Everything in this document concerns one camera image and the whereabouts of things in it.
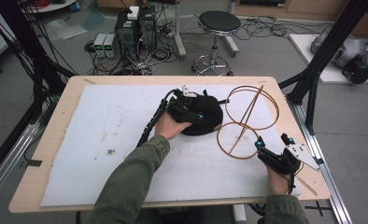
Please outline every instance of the green jacket sleeve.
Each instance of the green jacket sleeve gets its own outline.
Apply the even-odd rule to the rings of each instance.
[[[265,224],[309,223],[296,197],[273,195],[266,198]]]
[[[86,223],[134,223],[149,192],[151,178],[169,150],[168,141],[155,135],[132,151],[107,180]]]

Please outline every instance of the black stool seat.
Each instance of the black stool seat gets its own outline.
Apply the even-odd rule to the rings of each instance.
[[[233,35],[241,26],[235,15],[225,11],[207,11],[199,16],[199,26],[215,35]]]

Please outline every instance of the stool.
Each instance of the stool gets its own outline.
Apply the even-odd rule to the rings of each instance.
[[[202,76],[232,76],[234,73],[230,70],[225,59],[217,56],[218,36],[234,35],[241,26],[240,20],[235,15],[225,11],[207,11],[199,16],[199,27],[205,32],[215,35],[213,47],[210,54],[199,57],[192,65],[193,72]]]

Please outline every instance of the gray floor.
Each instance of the gray floor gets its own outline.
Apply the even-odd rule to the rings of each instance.
[[[89,10],[72,13],[60,10],[46,13],[44,19],[52,21],[66,19],[69,25],[82,24],[91,14]],[[194,17],[182,19],[183,26]],[[113,31],[114,20],[105,20],[93,31],[72,39],[56,40],[55,47],[68,63],[82,75],[92,68],[89,54],[84,45],[98,33]],[[312,27],[321,31],[323,27]],[[173,63],[157,65],[154,76],[196,76],[191,64],[199,55],[209,52],[211,35],[183,35],[188,56]],[[251,38],[241,41],[234,37],[240,52],[231,57],[223,44],[219,55],[224,57],[236,76],[268,76],[281,82],[301,72],[306,64],[291,42],[282,37]],[[8,50],[0,56],[3,73],[0,74],[0,146],[32,102],[32,82],[24,73],[20,63]],[[283,90],[290,92],[291,87]],[[318,87],[315,113],[315,132],[323,150],[333,178],[341,192],[353,223],[368,223],[368,84],[326,85]],[[24,169],[18,167],[0,191],[0,223],[74,223],[74,213],[15,215],[7,210],[12,195],[18,186]],[[319,202],[330,207],[327,202]],[[316,202],[305,202],[303,206],[317,206]],[[305,209],[310,223],[335,223],[333,214],[323,210]],[[256,223],[258,216],[247,208],[248,223]]]

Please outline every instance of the person's arm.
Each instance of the person's arm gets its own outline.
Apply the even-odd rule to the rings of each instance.
[[[189,123],[176,123],[170,115],[163,114],[155,126],[155,136],[130,153],[111,174],[86,223],[134,223],[149,192],[151,178],[170,150],[167,140],[188,126]]]
[[[273,195],[266,198],[264,224],[303,224],[309,223],[306,215],[294,196],[287,195],[288,180],[271,168],[268,171],[269,188]]]

